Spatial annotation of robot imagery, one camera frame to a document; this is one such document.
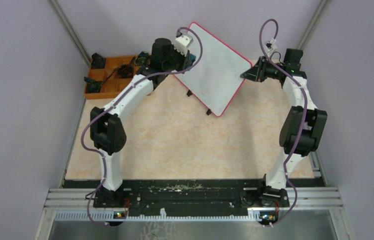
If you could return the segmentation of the whiteboard with pink frame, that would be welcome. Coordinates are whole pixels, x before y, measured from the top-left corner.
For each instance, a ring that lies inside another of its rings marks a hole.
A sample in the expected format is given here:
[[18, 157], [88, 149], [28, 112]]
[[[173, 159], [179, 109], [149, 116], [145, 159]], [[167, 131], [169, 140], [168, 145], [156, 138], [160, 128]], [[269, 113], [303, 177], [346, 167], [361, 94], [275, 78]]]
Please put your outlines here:
[[188, 49], [199, 63], [176, 78], [209, 113], [220, 117], [244, 82], [240, 75], [253, 64], [199, 23], [193, 21], [189, 28], [202, 42], [202, 57], [199, 58], [200, 46], [195, 39]]

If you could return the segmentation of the blue whiteboard eraser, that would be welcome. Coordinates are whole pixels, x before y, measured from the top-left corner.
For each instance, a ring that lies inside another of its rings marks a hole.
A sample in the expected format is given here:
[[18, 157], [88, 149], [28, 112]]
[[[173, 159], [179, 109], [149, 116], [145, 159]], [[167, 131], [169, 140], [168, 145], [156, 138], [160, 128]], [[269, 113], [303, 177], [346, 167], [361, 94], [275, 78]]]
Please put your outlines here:
[[196, 56], [195, 55], [193, 55], [193, 54], [189, 54], [188, 55], [188, 64], [190, 66], [194, 64], [195, 60], [196, 60]]

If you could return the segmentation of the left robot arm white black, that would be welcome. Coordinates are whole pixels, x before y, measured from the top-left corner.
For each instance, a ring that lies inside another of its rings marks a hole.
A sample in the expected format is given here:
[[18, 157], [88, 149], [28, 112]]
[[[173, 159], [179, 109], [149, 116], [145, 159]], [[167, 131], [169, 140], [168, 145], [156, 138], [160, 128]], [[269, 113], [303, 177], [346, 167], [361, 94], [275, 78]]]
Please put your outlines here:
[[127, 141], [123, 122], [168, 75], [182, 74], [195, 65], [197, 57], [188, 49], [192, 42], [188, 35], [175, 41], [156, 39], [150, 60], [138, 69], [127, 87], [104, 107], [91, 110], [87, 126], [94, 144], [91, 151], [99, 154], [102, 170], [101, 182], [91, 195], [94, 207], [129, 208], [129, 196], [120, 190], [120, 152]]

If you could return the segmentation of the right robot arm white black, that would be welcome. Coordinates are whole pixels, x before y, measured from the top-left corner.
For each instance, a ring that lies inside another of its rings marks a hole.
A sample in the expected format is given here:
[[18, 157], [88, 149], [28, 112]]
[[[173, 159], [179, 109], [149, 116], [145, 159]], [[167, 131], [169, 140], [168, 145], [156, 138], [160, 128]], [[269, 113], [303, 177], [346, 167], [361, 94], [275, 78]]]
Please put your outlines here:
[[311, 99], [307, 75], [301, 70], [302, 56], [303, 51], [294, 48], [287, 49], [283, 61], [276, 64], [261, 56], [240, 75], [259, 83], [267, 78], [278, 80], [291, 105], [280, 131], [281, 151], [257, 188], [256, 199], [262, 206], [289, 206], [287, 178], [303, 158], [317, 150], [328, 118], [327, 112], [318, 109]]

